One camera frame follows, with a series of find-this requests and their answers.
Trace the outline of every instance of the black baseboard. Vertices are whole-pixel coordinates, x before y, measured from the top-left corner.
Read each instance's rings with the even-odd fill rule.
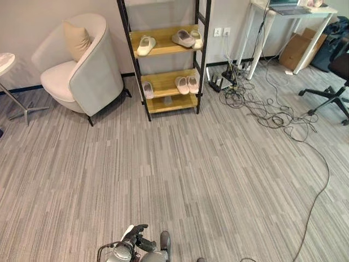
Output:
[[[135,76],[135,73],[125,73],[121,74],[122,78],[128,78],[130,76]],[[12,90],[9,90],[10,93],[19,93],[19,92],[24,92],[24,91],[29,91],[29,90],[35,90],[35,89],[41,89],[44,88],[42,85],[37,85],[37,86],[29,86],[29,87],[22,87],[22,88],[15,88]]]
[[[24,92],[24,91],[29,91],[29,90],[35,90],[35,89],[41,89],[44,88],[42,85],[37,85],[37,86],[29,86],[29,87],[22,87],[22,88],[16,88],[9,90],[10,93],[19,93],[19,92]]]
[[[131,72],[131,73],[121,74],[121,77],[122,77],[122,78],[128,78],[128,77],[130,77],[130,76],[135,76],[135,75],[136,75],[135,72]]]
[[[264,59],[269,60],[271,58],[279,59],[279,56],[276,56],[276,57],[274,57],[274,56],[261,57],[260,60],[264,60]],[[253,58],[247,58],[247,59],[242,59],[241,60],[242,63],[251,62],[251,61],[253,61]],[[228,61],[222,61],[222,62],[216,62],[216,63],[208,63],[208,64],[206,64],[206,67],[224,66],[226,64],[228,64]]]

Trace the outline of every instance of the black office chair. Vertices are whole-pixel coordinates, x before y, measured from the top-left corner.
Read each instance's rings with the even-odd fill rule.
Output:
[[[340,78],[346,80],[344,86],[340,88],[338,92],[335,92],[333,88],[330,86],[326,88],[324,92],[312,89],[304,89],[300,91],[299,95],[302,96],[305,92],[308,92],[321,97],[327,97],[328,100],[325,103],[321,104],[315,109],[309,110],[308,115],[312,116],[318,109],[324,107],[325,105],[328,105],[330,103],[336,103],[339,106],[339,108],[343,111],[343,113],[347,116],[347,119],[342,121],[342,125],[346,126],[349,124],[349,109],[346,107],[346,105],[344,105],[344,103],[349,103],[349,99],[340,96],[349,86],[349,53],[345,52],[336,59],[334,59],[328,66],[328,69]]]

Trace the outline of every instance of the slipper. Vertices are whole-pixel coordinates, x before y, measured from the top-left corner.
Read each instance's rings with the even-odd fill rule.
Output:
[[[189,75],[186,77],[186,84],[188,85],[189,92],[192,94],[198,93],[198,84],[196,78],[193,75]]]
[[[190,36],[195,39],[195,44],[192,46],[192,48],[195,50],[202,49],[203,43],[200,33],[197,30],[193,30],[190,32]]]
[[[154,38],[147,37],[144,35],[137,49],[137,54],[139,56],[147,56],[150,53],[150,51],[155,47],[156,44],[157,42],[155,41]]]
[[[184,47],[192,47],[195,44],[195,39],[190,36],[190,34],[186,30],[179,30],[177,34],[172,36],[172,41],[178,45]]]
[[[154,98],[154,92],[153,92],[153,87],[150,82],[143,82],[142,83],[144,95],[147,99],[153,99]]]
[[[188,85],[186,84],[186,79],[179,76],[175,79],[175,84],[177,86],[177,89],[178,91],[181,93],[181,94],[189,94],[189,87]]]

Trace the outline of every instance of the black bag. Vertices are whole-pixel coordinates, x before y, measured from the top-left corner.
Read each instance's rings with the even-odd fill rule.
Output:
[[[329,72],[331,61],[346,50],[348,45],[344,38],[349,37],[349,19],[344,16],[338,16],[338,19],[338,22],[331,23],[323,31],[327,35],[326,40],[311,61],[312,66],[325,72]]]

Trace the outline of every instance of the wooden shelf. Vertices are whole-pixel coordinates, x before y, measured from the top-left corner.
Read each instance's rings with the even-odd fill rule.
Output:
[[[163,97],[147,99],[149,113],[161,113],[185,108],[194,108],[197,106],[197,98],[194,94],[172,96],[170,105],[164,104]]]
[[[151,50],[151,52],[146,56],[159,56],[171,53],[181,53],[181,52],[193,52],[196,51],[192,48],[185,48],[181,45],[177,45],[172,42],[172,36],[176,34],[180,29],[187,30],[189,33],[192,30],[198,30],[198,25],[191,26],[177,26],[164,29],[155,29],[150,31],[134,31],[130,32],[130,38],[132,42],[133,52],[136,58],[140,58],[137,55],[137,48],[140,44],[141,38],[146,35],[155,38],[157,44]]]
[[[175,96],[180,94],[176,87],[175,79],[179,76],[195,75],[195,71],[195,69],[189,69],[155,75],[144,75],[142,76],[142,82],[148,81],[152,84],[154,98]]]

